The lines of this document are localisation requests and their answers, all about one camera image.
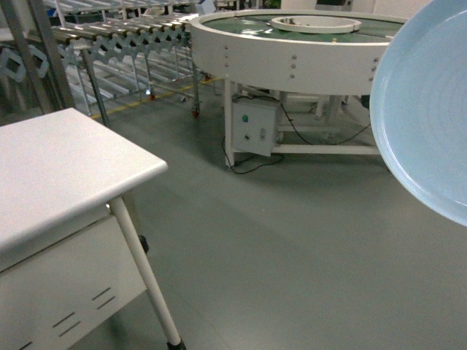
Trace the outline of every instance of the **rubber foot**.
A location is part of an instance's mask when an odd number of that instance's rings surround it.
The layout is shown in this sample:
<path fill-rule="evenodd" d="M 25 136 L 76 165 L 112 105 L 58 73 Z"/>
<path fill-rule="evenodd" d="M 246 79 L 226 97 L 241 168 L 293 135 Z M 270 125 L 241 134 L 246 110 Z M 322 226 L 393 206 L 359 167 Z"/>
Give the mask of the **rubber foot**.
<path fill-rule="evenodd" d="M 149 244 L 146 241 L 146 237 L 144 237 L 143 235 L 139 235 L 138 237 L 139 237 L 139 242 L 141 243 L 143 247 L 144 253 L 147 253 L 149 251 Z"/>
<path fill-rule="evenodd" d="M 167 348 L 169 350 L 187 350 L 187 347 L 183 343 L 183 341 L 180 341 L 180 344 L 178 345 L 172 345 L 170 343 L 167 343 Z"/>

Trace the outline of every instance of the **light blue plate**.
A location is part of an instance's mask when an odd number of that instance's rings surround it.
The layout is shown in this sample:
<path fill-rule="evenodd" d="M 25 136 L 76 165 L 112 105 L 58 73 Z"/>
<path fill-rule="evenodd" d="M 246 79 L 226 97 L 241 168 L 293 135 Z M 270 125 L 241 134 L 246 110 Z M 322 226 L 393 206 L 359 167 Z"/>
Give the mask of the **light blue plate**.
<path fill-rule="evenodd" d="M 467 226 L 467 1 L 434 0 L 402 27 L 370 103 L 377 146 L 394 176 Z"/>

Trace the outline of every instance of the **green conveyor belt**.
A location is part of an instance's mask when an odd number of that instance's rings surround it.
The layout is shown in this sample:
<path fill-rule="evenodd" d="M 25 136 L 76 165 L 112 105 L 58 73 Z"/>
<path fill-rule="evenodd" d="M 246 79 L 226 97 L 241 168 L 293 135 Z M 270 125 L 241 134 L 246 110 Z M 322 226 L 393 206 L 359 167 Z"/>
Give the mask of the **green conveyor belt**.
<path fill-rule="evenodd" d="M 385 36 L 394 36 L 402 27 L 402 23 L 383 20 L 367 20 L 363 18 L 352 18 L 359 20 L 362 25 L 359 31 L 345 34 L 305 34 L 292 31 L 281 31 L 273 28 L 268 21 L 276 17 L 287 15 L 252 15 L 243 17 L 223 18 L 210 20 L 203 25 L 232 34 L 243 34 L 260 38 L 285 39 L 307 42 L 337 42 L 364 43 L 364 42 L 389 42 Z"/>

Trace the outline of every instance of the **yellow floor line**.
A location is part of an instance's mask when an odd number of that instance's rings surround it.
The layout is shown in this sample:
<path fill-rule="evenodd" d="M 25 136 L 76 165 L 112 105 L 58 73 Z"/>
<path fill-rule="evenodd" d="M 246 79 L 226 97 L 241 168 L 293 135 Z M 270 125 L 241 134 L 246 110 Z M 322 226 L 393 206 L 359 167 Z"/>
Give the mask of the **yellow floor line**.
<path fill-rule="evenodd" d="M 204 82 L 200 82 L 200 84 L 205 85 L 205 84 L 209 84 L 210 82 L 216 82 L 216 81 L 218 81 L 220 79 L 221 78 L 213 78 L 213 79 L 210 79 L 210 80 L 206 80 Z M 186 90 L 192 89 L 193 86 L 194 86 L 193 84 L 192 85 L 187 85 L 187 86 L 181 87 L 180 89 L 177 89 L 177 91 L 179 91 L 179 92 L 186 91 Z M 168 93 L 161 93 L 159 95 L 154 96 L 154 100 L 160 100 L 161 98 L 169 97 L 169 96 L 172 96 L 174 94 L 175 94 L 174 91 L 170 91 Z M 145 104 L 146 102 L 152 102 L 154 100 L 150 100 L 148 98 L 148 99 L 141 100 L 141 101 L 131 102 L 130 104 L 126 104 L 125 106 L 110 109 L 109 111 L 107 111 L 107 114 L 121 112 L 121 111 L 124 111 L 125 109 L 133 108 L 133 107 L 136 107 L 136 106 L 138 106 L 140 104 Z M 93 115 L 90 116 L 91 119 L 97 119 L 97 118 L 100 118 L 100 117 L 101 117 L 100 114 L 93 114 Z"/>

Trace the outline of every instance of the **table leg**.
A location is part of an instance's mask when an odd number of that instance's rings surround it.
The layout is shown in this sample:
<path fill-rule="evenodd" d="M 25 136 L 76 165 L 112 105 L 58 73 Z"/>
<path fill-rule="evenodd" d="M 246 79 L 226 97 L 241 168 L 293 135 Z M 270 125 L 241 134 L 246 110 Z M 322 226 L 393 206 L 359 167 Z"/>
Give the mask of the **table leg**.
<path fill-rule="evenodd" d="M 225 164 L 230 168 L 235 164 L 235 154 L 232 150 L 232 84 L 230 79 L 224 79 L 224 116 L 225 116 Z"/>
<path fill-rule="evenodd" d="M 117 218 L 118 224 L 125 236 L 126 243 L 128 244 L 128 248 L 133 255 L 136 266 L 138 267 L 144 284 L 146 285 L 147 294 L 150 297 L 154 311 L 158 316 L 159 322 L 161 323 L 163 331 L 169 341 L 167 343 L 169 350 L 186 350 L 185 344 L 175 327 L 169 308 L 167 308 L 166 301 L 162 296 L 161 289 L 155 279 L 153 270 L 149 261 L 147 261 L 146 254 L 139 242 L 138 234 L 136 233 L 123 199 L 121 197 L 114 198 L 109 201 L 109 205 L 110 210 Z"/>

